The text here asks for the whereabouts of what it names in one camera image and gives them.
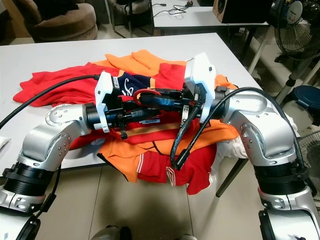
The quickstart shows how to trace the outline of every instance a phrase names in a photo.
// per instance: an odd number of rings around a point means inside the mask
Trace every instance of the floor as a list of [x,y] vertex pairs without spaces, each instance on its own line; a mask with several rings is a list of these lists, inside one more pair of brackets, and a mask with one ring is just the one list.
[[[129,37],[125,27],[117,29]],[[148,37],[139,29],[133,36]],[[110,24],[99,26],[97,39],[117,38],[121,37]],[[16,38],[0,45],[29,43],[33,43],[31,38]],[[253,40],[246,66],[258,46]],[[257,64],[256,74],[269,93],[278,92],[290,75],[290,68],[274,62],[279,54],[277,45],[269,44]],[[134,240],[173,240],[182,234],[199,240],[261,240],[258,212],[263,206],[251,164],[245,165],[220,198],[215,197],[235,162],[233,158],[224,159],[215,181],[197,195],[187,195],[186,186],[130,183],[109,166],[64,171],[54,204],[40,216],[36,240],[89,240],[107,225],[130,227]]]

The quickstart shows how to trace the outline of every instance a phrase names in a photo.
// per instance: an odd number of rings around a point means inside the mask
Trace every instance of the silver robotic arm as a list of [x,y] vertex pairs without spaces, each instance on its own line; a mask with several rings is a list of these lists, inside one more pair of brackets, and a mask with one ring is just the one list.
[[[200,54],[187,62],[182,91],[155,89],[161,96],[142,93],[141,107],[116,98],[120,94],[117,78],[102,73],[95,90],[96,106],[60,105],[50,110],[43,123],[24,139],[16,164],[3,173],[7,180],[0,186],[0,240],[36,236],[40,221],[33,213],[49,209],[53,200],[48,197],[46,205],[45,191],[77,137],[93,129],[107,133],[116,127],[125,139],[127,123],[156,116],[159,109],[181,112],[181,129],[186,129],[190,116],[204,123],[222,99],[228,100],[212,118],[236,128],[254,167],[258,194],[265,207],[259,212],[263,239],[319,240],[320,217],[304,181],[307,172],[297,164],[289,123],[256,92],[227,98],[231,90],[214,90],[215,74],[207,56]],[[187,158],[185,151],[173,167],[181,168]]]

